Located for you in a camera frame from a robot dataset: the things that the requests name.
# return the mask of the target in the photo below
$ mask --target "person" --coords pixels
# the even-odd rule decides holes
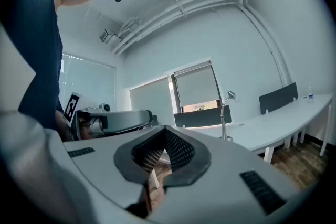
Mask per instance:
[[[2,24],[18,52],[36,73],[19,105],[19,112],[35,118],[44,128],[70,140],[58,99],[62,49],[56,11],[61,5],[89,0],[10,0]]]

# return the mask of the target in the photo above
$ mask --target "white desk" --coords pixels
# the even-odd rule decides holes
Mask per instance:
[[[265,148],[265,161],[271,161],[274,145],[279,141],[285,141],[285,147],[289,147],[291,136],[296,143],[298,133],[302,130],[301,143],[303,143],[306,126],[326,107],[328,107],[327,128],[323,138],[323,146],[320,156],[323,155],[327,145],[331,125],[331,103],[333,94],[314,95],[313,103],[308,103],[308,98],[298,100],[283,106],[280,109],[269,112],[243,122],[244,125],[227,126],[227,134],[234,142],[251,150],[258,151]],[[194,129],[214,137],[221,137],[221,127],[208,129]]]

